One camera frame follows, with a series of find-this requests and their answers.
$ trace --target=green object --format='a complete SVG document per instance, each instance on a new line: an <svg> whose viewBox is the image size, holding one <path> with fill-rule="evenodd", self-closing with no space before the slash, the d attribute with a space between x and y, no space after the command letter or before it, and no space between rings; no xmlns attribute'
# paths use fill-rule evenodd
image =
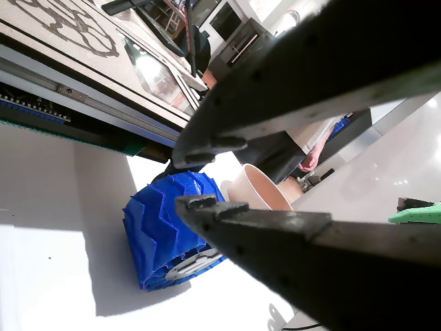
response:
<svg viewBox="0 0 441 331"><path fill-rule="evenodd" d="M392 217L391 223L441 223L441 203L431 207L406 209Z"/></svg>

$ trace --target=person's arm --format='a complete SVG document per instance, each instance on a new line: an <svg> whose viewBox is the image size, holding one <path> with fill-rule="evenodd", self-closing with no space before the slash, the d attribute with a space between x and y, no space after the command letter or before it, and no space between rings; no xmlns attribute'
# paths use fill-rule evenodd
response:
<svg viewBox="0 0 441 331"><path fill-rule="evenodd" d="M325 147L326 141L331 135L332 131L334 131L334 127L332 127L328 132L326 132L323 137L318 141L318 143L312 148L309 154L305 157L305 160L301 164L298 165L298 168L303 172L311 172L318 165L318 158Z"/></svg>

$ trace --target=bright light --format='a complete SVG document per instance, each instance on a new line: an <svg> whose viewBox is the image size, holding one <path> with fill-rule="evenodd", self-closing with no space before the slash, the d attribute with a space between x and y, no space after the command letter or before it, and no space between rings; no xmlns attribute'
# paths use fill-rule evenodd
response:
<svg viewBox="0 0 441 331"><path fill-rule="evenodd" d="M278 26L278 34L282 33L283 31L292 29L296 25L296 20L289 13L287 13L283 15L282 22L280 22L280 25Z"/></svg>
<svg viewBox="0 0 441 331"><path fill-rule="evenodd" d="M435 99L430 99L430 100L427 102L427 105L428 105L430 108L436 108L436 107L438 106L438 102L436 102Z"/></svg>
<svg viewBox="0 0 441 331"><path fill-rule="evenodd" d="M164 68L164 65L152 56L137 58L136 66L143 75L149 78L158 76Z"/></svg>

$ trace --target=glass panel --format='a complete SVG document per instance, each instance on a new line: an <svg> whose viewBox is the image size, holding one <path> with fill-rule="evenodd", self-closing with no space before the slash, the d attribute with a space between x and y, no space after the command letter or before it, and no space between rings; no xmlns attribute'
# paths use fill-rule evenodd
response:
<svg viewBox="0 0 441 331"><path fill-rule="evenodd" d="M223 5L210 22L210 25L219 33L223 40L227 40L241 24L242 21L228 2Z"/></svg>
<svg viewBox="0 0 441 331"><path fill-rule="evenodd" d="M193 115L194 109L178 85L170 69L150 53L124 37L124 48L129 55L143 89L172 107Z"/></svg>
<svg viewBox="0 0 441 331"><path fill-rule="evenodd" d="M220 2L221 0L198 1L192 8L193 24L200 27Z"/></svg>
<svg viewBox="0 0 441 331"><path fill-rule="evenodd" d="M256 12L260 21L268 17L282 0L249 0L249 5Z"/></svg>
<svg viewBox="0 0 441 331"><path fill-rule="evenodd" d="M191 0L193 24L200 28L220 2L221 0ZM173 3L184 10L185 0L173 0Z"/></svg>

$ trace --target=metal bracket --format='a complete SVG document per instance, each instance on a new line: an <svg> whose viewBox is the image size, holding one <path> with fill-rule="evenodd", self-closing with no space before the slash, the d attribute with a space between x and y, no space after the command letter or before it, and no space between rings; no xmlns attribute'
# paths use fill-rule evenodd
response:
<svg viewBox="0 0 441 331"><path fill-rule="evenodd" d="M63 84L58 85L57 92L59 94L65 95L71 99L75 99L75 100L81 101L81 102L84 102L85 98L87 97L86 94L81 93L77 90L74 90L73 88L70 88L70 87L65 86Z"/></svg>
<svg viewBox="0 0 441 331"><path fill-rule="evenodd" d="M176 281L178 279L191 276L192 274L196 274L202 269L205 269L209 265L213 264L221 257L222 254L219 254L216 248L205 250L186 259L185 261L181 262L176 267L171 269L167 273L167 275L165 275L165 279L167 279L168 281Z"/></svg>

